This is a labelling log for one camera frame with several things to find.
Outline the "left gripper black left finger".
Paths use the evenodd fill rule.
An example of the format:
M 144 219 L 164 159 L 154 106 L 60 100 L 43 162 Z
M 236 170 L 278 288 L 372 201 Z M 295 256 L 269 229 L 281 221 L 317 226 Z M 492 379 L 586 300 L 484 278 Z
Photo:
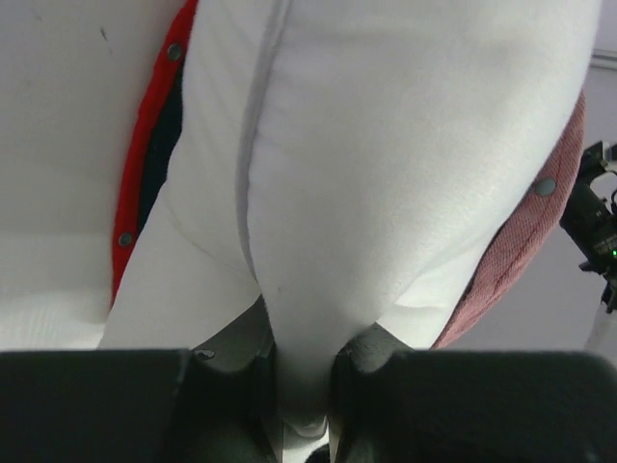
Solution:
M 256 301 L 193 349 L 5 352 L 5 462 L 276 462 L 275 345 Z

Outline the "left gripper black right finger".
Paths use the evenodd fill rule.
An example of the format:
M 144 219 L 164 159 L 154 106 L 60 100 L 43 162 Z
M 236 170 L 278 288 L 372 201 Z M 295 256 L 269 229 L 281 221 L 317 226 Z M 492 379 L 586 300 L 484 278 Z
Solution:
M 337 355 L 338 462 L 612 462 L 616 371 L 580 352 L 413 350 L 379 326 Z

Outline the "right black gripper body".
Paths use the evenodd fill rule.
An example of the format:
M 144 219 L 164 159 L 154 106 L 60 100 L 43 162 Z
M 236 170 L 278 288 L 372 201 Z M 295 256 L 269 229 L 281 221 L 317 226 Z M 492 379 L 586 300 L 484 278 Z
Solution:
M 600 198 L 592 182 L 616 172 L 609 168 L 614 146 L 599 141 L 583 151 L 577 177 L 559 221 L 560 227 L 586 257 L 579 268 L 599 275 L 616 273 L 616 203 L 615 196 Z

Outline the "white pillow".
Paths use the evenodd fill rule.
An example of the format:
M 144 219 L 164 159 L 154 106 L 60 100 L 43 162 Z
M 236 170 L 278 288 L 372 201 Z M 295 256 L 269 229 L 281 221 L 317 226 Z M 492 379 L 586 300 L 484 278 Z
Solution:
M 287 448 L 335 354 L 428 348 L 577 103 L 598 1 L 201 1 L 168 175 L 100 347 L 195 347 L 263 300 Z

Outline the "pink red patterned pillowcase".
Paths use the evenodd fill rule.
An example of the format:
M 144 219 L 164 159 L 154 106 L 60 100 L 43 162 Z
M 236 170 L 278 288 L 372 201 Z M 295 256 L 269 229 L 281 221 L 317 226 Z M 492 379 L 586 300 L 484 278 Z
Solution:
M 146 186 L 159 188 L 161 177 L 145 172 L 148 145 L 156 129 L 164 126 L 163 113 L 179 87 L 184 63 L 170 51 L 186 52 L 197 2 L 187 1 L 178 10 L 156 58 L 152 76 L 139 107 L 124 163 L 112 235 L 112 289 L 121 284 L 124 269 L 142 229 L 140 219 L 149 214 Z M 550 233 L 557 227 L 577 177 L 583 151 L 586 101 L 577 100 L 568 125 L 536 179 L 553 179 L 554 191 L 546 197 L 529 191 L 499 229 L 471 279 L 453 315 L 436 338 L 434 347 L 459 339 L 489 311 L 521 277 Z

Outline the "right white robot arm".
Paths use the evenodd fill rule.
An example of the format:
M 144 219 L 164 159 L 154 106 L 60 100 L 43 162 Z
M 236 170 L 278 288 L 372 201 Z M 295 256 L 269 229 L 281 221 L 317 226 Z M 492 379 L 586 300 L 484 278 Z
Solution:
M 579 269 L 604 278 L 605 287 L 585 343 L 588 351 L 616 357 L 616 193 L 599 197 L 596 178 L 616 174 L 616 147 L 599 141 L 583 151 L 577 178 L 559 221 L 585 256 Z

